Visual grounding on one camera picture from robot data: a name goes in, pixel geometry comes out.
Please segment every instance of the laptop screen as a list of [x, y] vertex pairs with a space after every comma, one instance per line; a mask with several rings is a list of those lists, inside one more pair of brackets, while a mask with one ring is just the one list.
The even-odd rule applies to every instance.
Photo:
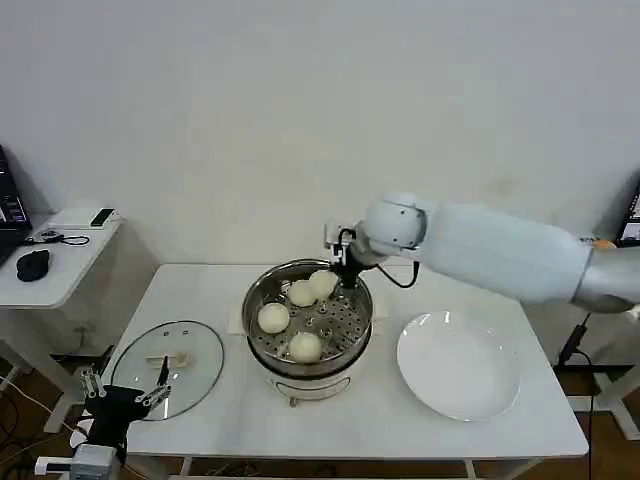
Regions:
[[0, 229], [30, 229], [18, 189], [9, 170], [7, 157], [0, 146]]

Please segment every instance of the phone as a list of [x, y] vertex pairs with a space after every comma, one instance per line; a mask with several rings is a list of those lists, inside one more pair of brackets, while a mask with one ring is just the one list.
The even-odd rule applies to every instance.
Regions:
[[100, 213], [98, 213], [98, 215], [96, 215], [95, 218], [91, 220], [91, 226], [102, 227], [104, 225], [104, 222], [107, 221], [107, 218], [109, 218], [113, 212], [113, 208], [103, 208], [102, 210], [100, 210]]
[[627, 215], [618, 230], [618, 235], [616, 235], [614, 243], [618, 247], [640, 246], [640, 205], [638, 204], [638, 197], [640, 197], [640, 183], [636, 187]]

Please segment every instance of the floor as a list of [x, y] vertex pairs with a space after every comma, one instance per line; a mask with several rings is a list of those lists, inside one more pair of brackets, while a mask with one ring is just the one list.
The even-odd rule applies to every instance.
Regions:
[[[69, 370], [79, 366], [76, 360], [66, 360], [63, 365]], [[0, 372], [6, 372], [0, 362]], [[586, 373], [562, 373], [559, 380], [567, 394], [584, 395], [589, 393], [592, 383]], [[27, 394], [52, 407], [59, 392], [38, 373], [20, 376], [16, 383]], [[17, 392], [8, 390], [0, 397], [0, 480], [21, 480], [33, 478], [33, 461], [39, 455], [68, 456], [68, 433], [46, 435], [42, 426], [47, 416], [40, 407], [21, 397]], [[19, 411], [8, 398], [15, 402]], [[640, 392], [632, 394], [626, 402], [631, 413], [640, 416]], [[69, 422], [80, 415], [81, 410], [71, 413]], [[587, 415], [579, 415], [586, 432]], [[636, 480], [640, 479], [640, 442], [628, 442], [619, 432], [613, 418], [600, 413], [593, 418], [593, 479], [594, 480]], [[17, 454], [22, 448], [44, 441], [26, 452]], [[179, 473], [180, 459], [162, 460], [172, 473]], [[479, 476], [496, 474], [504, 465], [483, 462], [478, 466]], [[464, 476], [464, 467], [459, 463], [427, 462], [331, 462], [317, 461], [271, 461], [222, 458], [195, 459], [191, 474], [216, 474], [226, 476], [277, 476], [277, 477], [370, 477], [370, 478], [422, 478]], [[136, 476], [122, 471], [121, 478], [134, 480]], [[560, 480], [587, 479], [587, 459], [547, 461], [519, 477], [522, 480]]]

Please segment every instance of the cable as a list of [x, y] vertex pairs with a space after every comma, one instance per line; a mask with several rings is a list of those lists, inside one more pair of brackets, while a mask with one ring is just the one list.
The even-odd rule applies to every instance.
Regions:
[[584, 320], [582, 321], [582, 326], [586, 328], [587, 326], [587, 320], [589, 320], [589, 318], [591, 317], [591, 312], [587, 313], [587, 316], [584, 317]]
[[124, 468], [126, 468], [127, 470], [129, 470], [131, 473], [133, 473], [135, 476], [142, 478], [143, 480], [149, 480], [147, 477], [145, 477], [144, 475], [142, 475], [141, 473], [136, 472], [133, 468], [131, 468], [129, 465], [127, 465], [126, 463], [124, 464]]
[[387, 279], [389, 279], [389, 281], [391, 283], [393, 283], [395, 286], [400, 287], [400, 288], [411, 288], [418, 281], [418, 272], [420, 271], [420, 262], [413, 262], [413, 278], [411, 279], [411, 281], [409, 283], [406, 283], [406, 284], [402, 284], [402, 283], [398, 282], [395, 278], [393, 278], [391, 275], [389, 275], [384, 270], [384, 268], [382, 268], [380, 265], [376, 265], [376, 268], [378, 270], [380, 270], [380, 272], [382, 272], [382, 274], [385, 277], [387, 277]]
[[18, 452], [14, 453], [13, 455], [11, 455], [10, 457], [5, 458], [4, 460], [2, 460], [0, 462], [0, 465], [4, 465], [5, 463], [7, 463], [9, 460], [13, 460], [14, 458], [16, 458], [18, 455], [20, 455], [23, 452], [26, 452], [27, 450], [31, 450], [34, 447], [37, 447], [38, 445], [42, 445], [43, 443], [47, 443], [50, 442], [51, 440], [55, 440], [56, 438], [60, 438], [63, 435], [67, 435], [67, 432], [62, 432], [59, 433], [57, 435], [53, 435], [53, 436], [49, 436], [47, 438], [45, 438], [44, 440], [40, 440], [39, 442], [36, 443], [32, 443], [31, 445], [24, 447], [22, 450], [19, 450]]
[[215, 469], [215, 468], [214, 468], [214, 469], [212, 469], [212, 470], [207, 471], [204, 475], [205, 475], [205, 477], [216, 477], [216, 476], [218, 476], [218, 474], [219, 474], [220, 472], [222, 472], [224, 469], [226, 469], [229, 465], [231, 465], [231, 464], [230, 464], [230, 463], [227, 463], [227, 464], [226, 464], [224, 467], [222, 467], [222, 468], [218, 468], [218, 469]]
[[91, 241], [91, 239], [86, 235], [73, 235], [71, 237], [65, 237], [64, 234], [55, 231], [43, 232], [40, 235], [43, 240], [36, 240], [33, 237], [29, 237], [20, 242], [20, 246], [31, 247], [33, 245], [64, 243], [65, 245], [70, 245], [72, 247], [82, 247]]
[[[53, 415], [53, 412], [51, 411], [51, 409], [49, 409], [49, 407], [47, 407], [46, 405], [44, 405], [44, 404], [40, 403], [40, 402], [39, 402], [38, 400], [36, 400], [35, 398], [32, 398], [32, 397], [30, 397], [29, 395], [27, 395], [26, 393], [24, 393], [22, 390], [20, 390], [20, 388], [19, 388], [19, 387], [17, 387], [15, 384], [13, 384], [12, 382], [10, 382], [10, 381], [9, 381], [9, 380], [7, 380], [6, 378], [4, 378], [2, 375], [0, 375], [0, 380], [2, 380], [2, 381], [4, 381], [4, 382], [7, 382], [9, 385], [11, 385], [13, 388], [15, 388], [15, 389], [18, 391], [18, 393], [19, 393], [20, 395], [22, 395], [23, 397], [25, 397], [25, 398], [27, 398], [27, 399], [31, 400], [31, 401], [32, 401], [33, 403], [35, 403], [36, 405], [40, 405], [40, 406], [41, 406], [42, 408], [44, 408], [47, 412], [49, 412], [51, 415]], [[75, 432], [75, 430], [74, 430], [72, 427], [70, 427], [69, 425], [67, 425], [65, 422], [62, 422], [62, 424], [63, 424], [65, 427], [67, 427], [67, 429], [68, 429], [71, 433]]]
[[352, 239], [356, 238], [356, 231], [352, 228], [342, 228], [340, 229], [340, 233], [338, 233], [338, 245], [342, 246], [342, 235], [348, 233], [351, 235]]
[[21, 480], [22, 478], [20, 476], [21, 470], [27, 470], [27, 472], [29, 472], [33, 470], [33, 466], [34, 466], [34, 462], [14, 463], [13, 465], [10, 465], [9, 468], [5, 470], [1, 480], [8, 480], [11, 477], [11, 474], [13, 473], [14, 470], [18, 470], [18, 480]]
[[83, 245], [86, 245], [90, 241], [91, 239], [86, 235], [76, 235], [73, 237], [63, 237], [62, 240], [60, 240], [60, 243], [64, 243], [65, 245], [71, 245], [72, 247], [82, 247]]
[[[587, 355], [586, 353], [584, 353], [582, 350], [580, 349], [576, 349], [576, 353], [578, 355], [582, 355], [586, 360], [587, 363], [589, 364], [589, 366], [591, 367], [591, 370], [593, 370], [593, 363], [591, 363], [591, 358], [589, 358], [589, 355]], [[593, 386], [591, 388], [591, 402], [590, 402], [590, 406], [589, 406], [589, 424], [587, 425], [587, 431], [588, 431], [588, 435], [589, 435], [589, 480], [591, 480], [591, 446], [592, 446], [592, 440], [593, 440], [593, 399], [596, 396], [596, 381], [595, 378], [593, 379]]]
[[0, 430], [2, 430], [4, 434], [7, 436], [7, 438], [4, 439], [2, 443], [0, 443], [0, 448], [2, 448], [5, 443], [9, 442], [9, 440], [21, 440], [20, 438], [15, 436], [16, 429], [18, 428], [18, 424], [20, 423], [20, 410], [18, 409], [18, 404], [11, 397], [11, 395], [5, 392], [2, 392], [2, 394], [0, 395], [0, 398], [2, 397], [5, 397], [13, 407], [14, 411], [16, 412], [16, 420], [9, 430], [7, 430], [4, 424], [2, 423], [2, 421], [0, 421]]
[[[4, 453], [5, 450], [7, 450], [12, 446], [16, 446], [18, 448], [24, 448], [24, 445], [22, 443], [18, 442], [17, 440], [11, 440], [9, 443], [6, 443], [2, 448], [0, 448], [0, 455], [2, 455], [2, 453]], [[29, 452], [22, 452], [22, 454], [29, 455]]]
[[591, 312], [587, 313], [587, 316], [584, 317], [584, 320], [580, 325], [576, 325], [575, 327], [573, 327], [571, 335], [569, 335], [569, 338], [562, 347], [562, 350], [560, 350], [560, 355], [558, 355], [558, 367], [564, 367], [564, 365], [571, 358], [571, 355], [573, 355], [580, 347], [582, 337], [584, 337], [585, 333], [587, 333], [586, 325], [590, 317]]

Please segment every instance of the power cord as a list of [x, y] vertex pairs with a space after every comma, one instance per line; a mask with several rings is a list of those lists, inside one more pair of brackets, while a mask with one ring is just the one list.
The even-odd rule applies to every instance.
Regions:
[[31, 445], [28, 445], [28, 446], [24, 447], [22, 450], [16, 452], [15, 454], [11, 455], [10, 457], [7, 457], [4, 460], [0, 461], [0, 465], [4, 465], [8, 461], [13, 460], [14, 458], [16, 458], [21, 453], [24, 453], [24, 452], [26, 452], [28, 450], [31, 450], [33, 447], [37, 447], [38, 445], [42, 445], [43, 443], [50, 442], [51, 440], [55, 440], [56, 438], [60, 438], [60, 437], [62, 437], [64, 435], [67, 435], [67, 432], [62, 432], [62, 433], [59, 433], [57, 435], [50, 435], [50, 436], [47, 436], [46, 438], [44, 438], [43, 440], [40, 440], [40, 441], [35, 442], [35, 443], [32, 443]]
[[88, 244], [91, 241], [89, 237], [86, 235], [74, 235], [71, 237], [65, 237], [62, 234], [57, 236], [45, 238], [44, 240], [36, 240], [35, 238], [27, 238], [20, 242], [21, 247], [31, 247], [33, 245], [45, 245], [51, 243], [64, 243], [65, 245], [70, 245], [72, 247], [82, 247]]
[[[0, 380], [2, 380], [3, 382], [7, 382], [9, 385], [11, 385], [13, 388], [15, 388], [17, 390], [17, 392], [22, 395], [24, 398], [31, 400], [33, 403], [35, 403], [36, 405], [40, 406], [41, 408], [45, 409], [47, 412], [49, 412], [50, 414], [53, 414], [53, 412], [51, 411], [51, 409], [49, 407], [47, 407], [46, 405], [44, 405], [43, 403], [40, 403], [38, 400], [36, 400], [33, 397], [30, 397], [29, 395], [27, 395], [26, 393], [24, 393], [20, 387], [16, 386], [13, 382], [10, 382], [9, 380], [7, 380], [6, 378], [4, 378], [2, 375], [0, 375]], [[62, 425], [64, 425], [67, 430], [69, 430], [71, 433], [75, 432], [75, 429], [71, 426], [69, 426], [67, 423], [62, 422]]]
[[400, 288], [411, 288], [418, 281], [418, 272], [420, 271], [420, 262], [413, 262], [413, 278], [411, 279], [411, 281], [409, 283], [400, 283], [400, 282], [398, 282], [395, 278], [393, 278], [391, 275], [389, 275], [389, 273], [387, 273], [387, 271], [384, 268], [382, 268], [380, 265], [376, 265], [376, 268], [378, 270], [380, 270], [380, 272], [385, 277], [387, 277], [387, 279], [391, 283], [393, 283], [395, 286], [400, 287]]
[[351, 238], [354, 240], [356, 238], [356, 231], [353, 228], [341, 228], [340, 233], [338, 233], [338, 248], [342, 247], [342, 236], [345, 233], [348, 233], [349, 235], [351, 235]]
[[11, 474], [14, 471], [17, 471], [18, 480], [21, 480], [22, 476], [20, 474], [23, 471], [27, 471], [27, 472], [33, 471], [33, 464], [29, 462], [18, 462], [18, 463], [9, 465], [9, 467], [7, 467], [7, 469], [4, 471], [4, 474], [2, 475], [1, 480], [9, 480], [9, 478], [11, 478]]
[[24, 439], [22, 438], [18, 438], [16, 437], [15, 433], [16, 433], [16, 429], [18, 428], [18, 424], [20, 423], [20, 410], [18, 409], [18, 404], [16, 403], [16, 401], [11, 397], [11, 395], [9, 395], [6, 392], [2, 392], [2, 395], [0, 395], [0, 398], [6, 398], [9, 402], [9, 404], [13, 407], [13, 410], [16, 412], [16, 419], [13, 422], [13, 425], [11, 425], [11, 428], [7, 429], [4, 426], [4, 423], [2, 423], [2, 421], [0, 420], [0, 430], [2, 430], [4, 432], [4, 434], [6, 435], [6, 438], [2, 441], [2, 443], [0, 443], [0, 451], [2, 451], [2, 449], [9, 443], [11, 443], [11, 441], [22, 441]]
[[[587, 363], [589, 364], [589, 367], [591, 367], [591, 370], [593, 371], [593, 363], [591, 363], [591, 358], [589, 358], [589, 355], [587, 355], [582, 350], [577, 349], [577, 348], [576, 348], [576, 353], [578, 355], [582, 355], [587, 360]], [[592, 448], [591, 448], [591, 446], [592, 446], [591, 439], [593, 438], [593, 400], [594, 400], [594, 398], [596, 396], [596, 388], [597, 388], [596, 387], [595, 378], [593, 378], [592, 380], [593, 380], [593, 384], [592, 384], [592, 387], [591, 387], [591, 400], [589, 402], [589, 423], [587, 425], [587, 432], [588, 432], [588, 435], [589, 435], [589, 438], [588, 438], [589, 453], [587, 454], [588, 458], [589, 458], [589, 460], [588, 460], [589, 461], [589, 480], [591, 480], [591, 471], [592, 471], [592, 469], [591, 469], [591, 450], [592, 450]]]
[[127, 465], [126, 463], [124, 464], [124, 468], [126, 468], [127, 470], [129, 470], [131, 473], [133, 473], [136, 477], [140, 477], [143, 480], [149, 480], [147, 477], [145, 477], [144, 475], [142, 475], [140, 472], [137, 472], [136, 470], [134, 470], [133, 468], [131, 468], [129, 465]]
[[593, 372], [594, 372], [593, 362], [591, 361], [591, 358], [589, 358], [589, 355], [587, 355], [582, 350], [580, 350], [580, 342], [582, 341], [582, 337], [584, 337], [585, 333], [587, 333], [587, 322], [589, 321], [590, 317], [591, 317], [591, 312], [587, 313], [587, 315], [584, 317], [584, 320], [580, 325], [576, 325], [574, 327], [573, 331], [571, 332], [571, 335], [569, 336], [564, 346], [562, 347], [562, 350], [560, 351], [560, 355], [558, 356], [558, 367], [563, 367], [569, 361], [569, 359], [573, 356], [574, 353], [577, 353], [578, 355], [582, 355], [587, 360], [587, 363], [589, 364], [589, 369], [590, 369], [592, 381], [593, 381], [593, 386], [591, 388], [591, 400], [589, 405], [589, 423], [587, 425], [587, 435], [589, 436], [589, 438], [587, 439], [589, 443], [589, 453], [587, 454], [588, 462], [589, 462], [589, 480], [591, 480], [591, 474], [592, 474], [591, 450], [592, 450], [592, 440], [593, 440], [593, 427], [592, 427], [593, 401], [596, 395], [597, 386], [596, 386], [595, 378], [593, 378]]

